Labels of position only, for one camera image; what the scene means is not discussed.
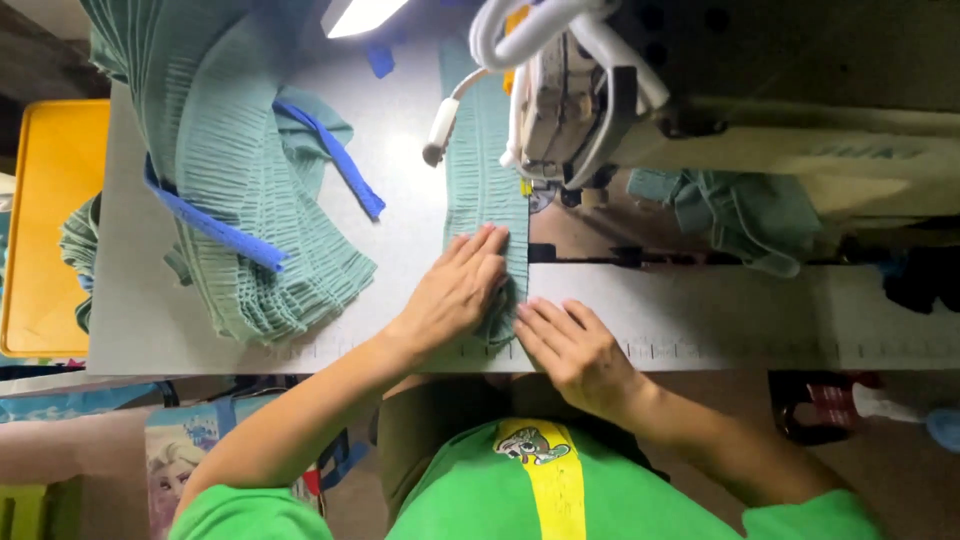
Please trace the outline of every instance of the yellow part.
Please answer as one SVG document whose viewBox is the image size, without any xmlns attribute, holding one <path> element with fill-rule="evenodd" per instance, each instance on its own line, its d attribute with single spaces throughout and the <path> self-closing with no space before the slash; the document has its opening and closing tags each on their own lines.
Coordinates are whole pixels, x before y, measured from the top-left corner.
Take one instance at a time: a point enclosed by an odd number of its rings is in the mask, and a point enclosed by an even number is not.
<svg viewBox="0 0 960 540">
<path fill-rule="evenodd" d="M 109 100 L 44 101 L 23 114 L 0 351 L 86 356 L 74 308 L 86 299 L 60 260 L 60 225 L 104 186 Z"/>
<path fill-rule="evenodd" d="M 559 444 L 570 447 L 567 455 L 537 465 L 534 459 L 523 464 L 533 485 L 534 501 L 540 517 L 540 538 L 543 540 L 586 540 L 587 514 L 584 508 L 584 470 L 565 427 L 546 420 L 511 418 L 500 422 L 496 441 L 502 441 L 524 428 L 536 428 L 546 437 L 551 448 Z"/>
<path fill-rule="evenodd" d="M 520 24 L 520 21 L 527 18 L 530 13 L 530 6 L 523 6 L 519 10 L 507 15 L 507 24 L 505 25 L 505 35 L 509 34 Z M 511 69 L 503 74 L 503 91 L 509 96 L 514 91 L 514 70 Z"/>
</svg>

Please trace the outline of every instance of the yellow tray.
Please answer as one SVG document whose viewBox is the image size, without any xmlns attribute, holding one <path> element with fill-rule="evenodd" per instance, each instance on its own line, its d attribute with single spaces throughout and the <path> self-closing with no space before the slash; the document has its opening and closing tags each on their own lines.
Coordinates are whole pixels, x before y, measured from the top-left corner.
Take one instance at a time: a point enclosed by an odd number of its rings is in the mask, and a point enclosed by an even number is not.
<svg viewBox="0 0 960 540">
<path fill-rule="evenodd" d="M 86 356 L 74 308 L 86 298 L 60 260 L 60 225 L 104 186 L 110 103 L 44 101 L 23 114 L 3 291 L 6 356 Z"/>
</svg>

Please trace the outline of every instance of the person's right hand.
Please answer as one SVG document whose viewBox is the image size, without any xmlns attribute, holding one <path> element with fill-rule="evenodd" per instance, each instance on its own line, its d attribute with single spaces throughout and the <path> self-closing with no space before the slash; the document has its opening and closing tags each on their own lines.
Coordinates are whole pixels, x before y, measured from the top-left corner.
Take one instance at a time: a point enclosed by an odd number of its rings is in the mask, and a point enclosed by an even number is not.
<svg viewBox="0 0 960 540">
<path fill-rule="evenodd" d="M 593 311 L 535 298 L 518 307 L 514 331 L 567 403 L 629 429 L 631 404 L 654 383 L 634 369 Z"/>
</svg>

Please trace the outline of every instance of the table surface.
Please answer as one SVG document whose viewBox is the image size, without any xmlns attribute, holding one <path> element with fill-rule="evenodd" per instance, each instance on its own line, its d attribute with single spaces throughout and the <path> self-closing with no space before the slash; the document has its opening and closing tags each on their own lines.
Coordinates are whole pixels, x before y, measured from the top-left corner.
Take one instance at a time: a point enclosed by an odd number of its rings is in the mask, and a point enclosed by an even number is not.
<svg viewBox="0 0 960 540">
<path fill-rule="evenodd" d="M 394 48 L 376 79 L 362 51 L 327 55 L 293 84 L 317 92 L 355 129 L 348 145 L 387 208 L 371 223 L 336 170 L 318 199 L 347 239 L 379 266 L 345 313 L 292 344 L 244 346 L 217 336 L 192 287 L 163 262 L 173 218 L 141 181 L 146 151 L 129 91 L 115 85 L 87 369 L 92 375 L 310 373 L 396 315 L 441 251 L 443 166 L 420 157 L 441 101 L 438 41 L 424 32 Z M 869 267 L 809 267 L 784 281 L 736 267 L 641 272 L 604 264 L 535 264 L 530 294 L 592 306 L 647 370 L 733 367 L 960 367 L 960 315 L 887 301 Z M 436 371 L 529 371 L 514 342 L 439 358 Z"/>
</svg>

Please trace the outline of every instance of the light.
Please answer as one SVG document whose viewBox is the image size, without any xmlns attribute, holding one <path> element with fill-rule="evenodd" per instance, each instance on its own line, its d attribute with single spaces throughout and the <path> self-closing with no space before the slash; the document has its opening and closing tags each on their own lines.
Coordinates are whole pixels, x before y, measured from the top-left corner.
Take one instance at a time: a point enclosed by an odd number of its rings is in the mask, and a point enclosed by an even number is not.
<svg viewBox="0 0 960 540">
<path fill-rule="evenodd" d="M 373 30 L 408 0 L 332 0 L 320 24 L 327 37 L 344 37 Z"/>
</svg>

